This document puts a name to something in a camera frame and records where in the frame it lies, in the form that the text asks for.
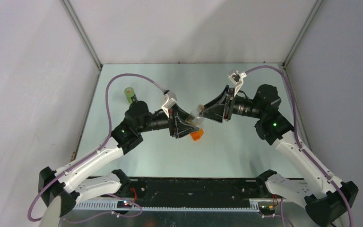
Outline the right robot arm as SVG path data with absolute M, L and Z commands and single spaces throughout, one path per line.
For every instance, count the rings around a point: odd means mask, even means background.
M 279 112 L 280 103 L 277 88 L 272 85 L 261 85 L 253 99 L 237 96 L 233 88 L 226 86 L 218 97 L 204 105 L 199 115 L 220 123 L 234 114 L 256 118 L 258 136 L 284 155 L 305 180 L 305 184 L 300 184 L 267 170 L 256 179 L 257 194 L 263 198 L 272 194 L 286 198 L 304 208 L 318 226 L 330 227 L 349 212 L 358 187 L 351 181 L 342 181 L 315 157 Z

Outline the bottle cap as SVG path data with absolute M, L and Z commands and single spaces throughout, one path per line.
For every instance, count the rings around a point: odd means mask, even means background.
M 198 110 L 199 112 L 201 112 L 201 111 L 205 110 L 204 105 L 198 105 L 198 106 L 197 106 L 197 110 Z

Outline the orange pill box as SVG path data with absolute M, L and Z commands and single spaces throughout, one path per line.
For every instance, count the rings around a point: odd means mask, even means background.
M 201 139 L 203 134 L 204 134 L 204 130 L 202 128 L 200 128 L 198 131 L 190 133 L 190 136 L 193 139 L 193 141 L 198 141 L 199 139 Z

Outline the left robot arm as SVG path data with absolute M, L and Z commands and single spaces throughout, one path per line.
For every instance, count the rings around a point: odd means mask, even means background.
M 123 121 L 108 138 L 83 157 L 52 170 L 46 167 L 39 173 L 38 193 L 49 206 L 61 198 L 60 216 L 69 213 L 76 205 L 94 197 L 114 194 L 125 197 L 130 192 L 131 180 L 120 169 L 101 177 L 91 178 L 98 169 L 126 155 L 143 142 L 142 133 L 168 129 L 176 139 L 199 131 L 194 115 L 174 104 L 168 112 L 151 113 L 144 101 L 130 104 Z

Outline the clear pill bottle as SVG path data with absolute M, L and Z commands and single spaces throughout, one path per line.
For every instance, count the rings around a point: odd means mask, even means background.
M 197 127 L 201 127 L 202 122 L 204 121 L 204 118 L 201 118 L 199 116 L 199 111 L 197 110 L 197 107 L 191 111 L 191 113 L 189 114 L 189 116 L 186 119 L 186 122 L 193 124 Z

